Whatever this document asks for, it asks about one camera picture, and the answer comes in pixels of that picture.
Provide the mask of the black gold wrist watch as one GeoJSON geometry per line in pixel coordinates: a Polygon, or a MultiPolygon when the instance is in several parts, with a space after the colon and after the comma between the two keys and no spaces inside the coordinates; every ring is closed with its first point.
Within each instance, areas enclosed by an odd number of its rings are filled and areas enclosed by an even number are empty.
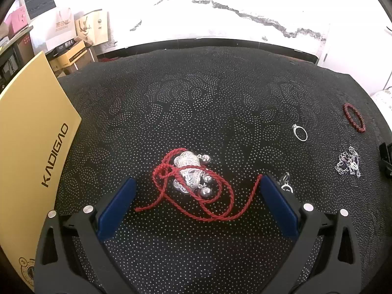
{"type": "Polygon", "coordinates": [[[387,177],[391,178],[392,163],[391,163],[391,144],[382,143],[380,150],[380,171],[387,177]]]}

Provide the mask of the small silver pendant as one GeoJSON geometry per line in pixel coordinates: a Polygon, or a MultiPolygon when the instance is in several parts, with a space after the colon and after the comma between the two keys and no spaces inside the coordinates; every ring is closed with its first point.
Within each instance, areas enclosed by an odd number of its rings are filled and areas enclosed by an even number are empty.
{"type": "Polygon", "coordinates": [[[286,172],[285,174],[283,174],[283,176],[280,178],[279,185],[282,190],[288,191],[292,194],[294,193],[293,188],[290,185],[289,172],[286,172]]]}

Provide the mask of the black patterned table cloth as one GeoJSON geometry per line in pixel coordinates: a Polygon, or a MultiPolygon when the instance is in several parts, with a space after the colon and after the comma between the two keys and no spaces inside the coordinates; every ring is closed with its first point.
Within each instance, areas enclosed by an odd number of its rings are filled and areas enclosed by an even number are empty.
{"type": "Polygon", "coordinates": [[[259,174],[285,172],[301,202],[349,212],[363,293],[391,292],[391,181],[379,168],[391,130],[352,77],[263,50],[203,47],[91,63],[59,82],[82,121],[55,207],[75,213],[135,178],[106,247],[138,293],[255,293],[293,243],[250,192],[259,174]],[[198,221],[198,202],[172,186],[156,202],[152,172],[176,148],[210,156],[234,199],[223,194],[209,210],[232,205],[236,220],[198,221]]]}

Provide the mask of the yellow Kadigao gift box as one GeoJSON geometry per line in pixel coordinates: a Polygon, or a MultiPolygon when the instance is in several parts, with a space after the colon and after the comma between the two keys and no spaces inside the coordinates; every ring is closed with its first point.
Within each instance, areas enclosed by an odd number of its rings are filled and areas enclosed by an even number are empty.
{"type": "Polygon", "coordinates": [[[43,52],[1,92],[1,249],[30,289],[40,232],[80,123],[43,52]]]}

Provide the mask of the yellow black cardboard box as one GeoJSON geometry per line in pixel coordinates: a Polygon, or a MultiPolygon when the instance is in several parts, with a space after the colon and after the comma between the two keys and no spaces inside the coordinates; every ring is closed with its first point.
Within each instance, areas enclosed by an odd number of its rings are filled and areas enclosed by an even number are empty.
{"type": "Polygon", "coordinates": [[[54,73],[70,74],[95,62],[94,53],[83,40],[73,38],[45,54],[54,73]]]}

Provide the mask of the white paper shopping bag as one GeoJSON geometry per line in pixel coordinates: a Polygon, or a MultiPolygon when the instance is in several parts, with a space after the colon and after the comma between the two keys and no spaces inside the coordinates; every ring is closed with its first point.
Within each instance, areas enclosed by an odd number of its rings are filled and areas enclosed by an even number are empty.
{"type": "Polygon", "coordinates": [[[52,50],[68,40],[75,38],[76,29],[72,9],[57,7],[47,27],[49,32],[45,43],[48,50],[52,50]]]}

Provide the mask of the beige paper shopping bag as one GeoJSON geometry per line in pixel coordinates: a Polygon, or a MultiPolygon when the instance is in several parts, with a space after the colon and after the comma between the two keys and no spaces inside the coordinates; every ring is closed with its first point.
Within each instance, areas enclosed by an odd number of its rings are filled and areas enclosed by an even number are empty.
{"type": "Polygon", "coordinates": [[[76,34],[85,43],[96,46],[108,42],[108,13],[98,9],[75,20],[76,34]]]}

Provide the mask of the pink box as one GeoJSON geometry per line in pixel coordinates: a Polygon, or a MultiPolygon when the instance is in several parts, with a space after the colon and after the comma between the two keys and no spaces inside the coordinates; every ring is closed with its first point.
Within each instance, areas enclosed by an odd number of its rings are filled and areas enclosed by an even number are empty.
{"type": "Polygon", "coordinates": [[[13,38],[19,31],[29,25],[26,7],[23,5],[13,11],[5,20],[8,27],[8,38],[13,38]]]}

